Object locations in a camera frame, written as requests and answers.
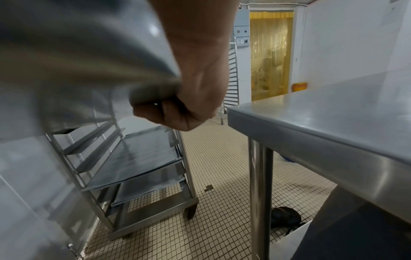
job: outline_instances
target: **table top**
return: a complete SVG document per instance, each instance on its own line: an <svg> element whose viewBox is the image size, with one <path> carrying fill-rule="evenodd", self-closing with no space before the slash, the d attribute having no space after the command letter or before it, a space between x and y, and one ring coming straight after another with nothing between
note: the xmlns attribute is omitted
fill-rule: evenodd
<svg viewBox="0 0 411 260"><path fill-rule="evenodd" d="M228 109L228 124L411 223L411 68Z"/></svg>

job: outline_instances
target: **tiled floor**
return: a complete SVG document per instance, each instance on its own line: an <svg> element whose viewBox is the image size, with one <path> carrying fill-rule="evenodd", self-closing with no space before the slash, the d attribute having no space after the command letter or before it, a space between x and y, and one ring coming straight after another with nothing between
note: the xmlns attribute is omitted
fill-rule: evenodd
<svg viewBox="0 0 411 260"><path fill-rule="evenodd" d="M247 138L222 126L219 119L184 133L183 138L200 199L195 217L187 221L181 212L114 242L106 240L107 232L98 224L84 250L85 260L250 258ZM308 221L334 187L275 153L273 207L289 206ZM178 191L173 186L147 195L131 208ZM284 234L285 230L273 230L271 242Z"/></svg>

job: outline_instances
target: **yellow strip curtain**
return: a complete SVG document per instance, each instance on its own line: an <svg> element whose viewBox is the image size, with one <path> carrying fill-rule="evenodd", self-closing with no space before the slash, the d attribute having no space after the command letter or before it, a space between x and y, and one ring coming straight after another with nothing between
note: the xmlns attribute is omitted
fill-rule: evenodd
<svg viewBox="0 0 411 260"><path fill-rule="evenodd" d="M293 12L250 12L251 99L286 94Z"/></svg>

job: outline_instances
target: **yellow bin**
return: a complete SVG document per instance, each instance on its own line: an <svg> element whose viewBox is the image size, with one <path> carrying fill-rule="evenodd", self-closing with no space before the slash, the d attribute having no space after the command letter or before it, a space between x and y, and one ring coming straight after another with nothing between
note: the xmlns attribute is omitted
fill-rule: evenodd
<svg viewBox="0 0 411 260"><path fill-rule="evenodd" d="M307 89L307 86L308 86L307 82L294 83L294 84L291 86L291 91L292 91L292 92L297 92L297 91L300 91L300 90L306 90L306 89Z"/></svg>

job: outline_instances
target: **black wheel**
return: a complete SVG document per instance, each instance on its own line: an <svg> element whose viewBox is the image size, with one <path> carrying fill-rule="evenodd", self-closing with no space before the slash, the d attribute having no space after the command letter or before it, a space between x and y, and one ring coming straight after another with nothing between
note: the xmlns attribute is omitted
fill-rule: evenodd
<svg viewBox="0 0 411 260"><path fill-rule="evenodd" d="M196 214L196 209L197 209L197 204L196 205L192 205L189 208L186 208L184 210L184 217L187 220L191 220L192 218L194 218L194 215Z"/></svg>
<svg viewBox="0 0 411 260"><path fill-rule="evenodd" d="M127 239L129 239L131 237L131 233L130 234L127 234L127 235L124 235L124 236L122 236L121 238L123 239L123 240L127 240Z"/></svg>

